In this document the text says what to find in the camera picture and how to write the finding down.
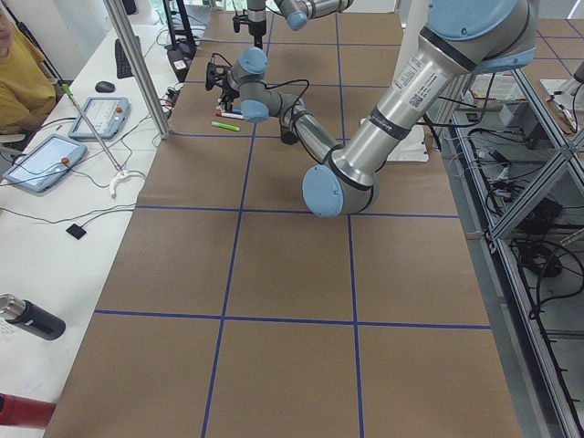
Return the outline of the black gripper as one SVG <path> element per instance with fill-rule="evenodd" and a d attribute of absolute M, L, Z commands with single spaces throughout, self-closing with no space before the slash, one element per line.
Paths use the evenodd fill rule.
<path fill-rule="evenodd" d="M 221 112 L 234 112 L 234 99 L 239 98 L 239 86 L 230 73 L 226 73 L 221 79 L 222 94 L 218 100 Z"/>
<path fill-rule="evenodd" d="M 256 47 L 263 46 L 263 37 L 266 34 L 266 7 L 264 5 L 249 5 L 247 7 L 248 30 L 254 36 Z"/>

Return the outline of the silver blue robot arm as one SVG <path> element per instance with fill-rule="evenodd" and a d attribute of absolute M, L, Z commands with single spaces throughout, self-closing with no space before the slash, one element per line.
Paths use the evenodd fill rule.
<path fill-rule="evenodd" d="M 247 1 L 247 9 L 233 18 L 234 31 L 238 33 L 241 26 L 247 26 L 254 39 L 254 46 L 263 48 L 266 35 L 266 2 Z M 298 31 L 309 20 L 321 18 L 334 13 L 342 13 L 350 8 L 352 0 L 278 0 L 275 1 L 277 12 L 283 16 L 288 26 Z"/>
<path fill-rule="evenodd" d="M 248 47 L 217 80 L 223 99 L 240 101 L 246 121 L 278 119 L 282 141 L 301 142 L 316 161 L 302 182 L 313 214 L 355 214 L 374 203 L 376 172 L 455 78 L 522 68 L 533 60 L 538 10 L 537 1 L 430 2 L 417 52 L 346 146 L 326 132 L 301 98 L 268 87 L 262 49 Z"/>

